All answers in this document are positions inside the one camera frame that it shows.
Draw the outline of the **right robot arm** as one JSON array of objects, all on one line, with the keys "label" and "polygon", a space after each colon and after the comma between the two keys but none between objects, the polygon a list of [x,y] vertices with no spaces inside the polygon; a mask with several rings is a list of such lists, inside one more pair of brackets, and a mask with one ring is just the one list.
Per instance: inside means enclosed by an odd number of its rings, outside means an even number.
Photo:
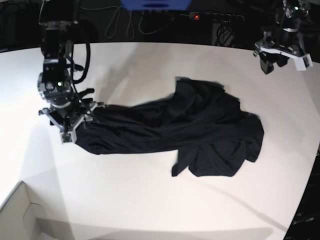
[{"label": "right robot arm", "polygon": [[93,111],[103,106],[87,95],[93,88],[77,91],[88,74],[91,46],[84,39],[86,59],[84,65],[74,61],[74,38],[79,33],[80,0],[44,0],[38,23],[43,28],[41,53],[44,57],[42,72],[37,80],[40,97],[49,107],[39,110],[39,115],[49,118],[59,129],[62,143],[77,142],[77,128],[94,120]]}]

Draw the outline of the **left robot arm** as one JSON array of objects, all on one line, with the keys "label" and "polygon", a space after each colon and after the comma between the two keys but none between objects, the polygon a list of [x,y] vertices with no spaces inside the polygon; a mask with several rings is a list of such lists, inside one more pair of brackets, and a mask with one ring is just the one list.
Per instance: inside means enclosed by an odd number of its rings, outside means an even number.
[{"label": "left robot arm", "polygon": [[274,63],[283,67],[292,59],[297,71],[306,71],[313,66],[307,53],[301,20],[307,16],[310,4],[306,0],[284,0],[275,15],[276,25],[263,30],[263,38],[254,44],[253,55],[259,57],[260,68],[267,75],[274,70]]}]

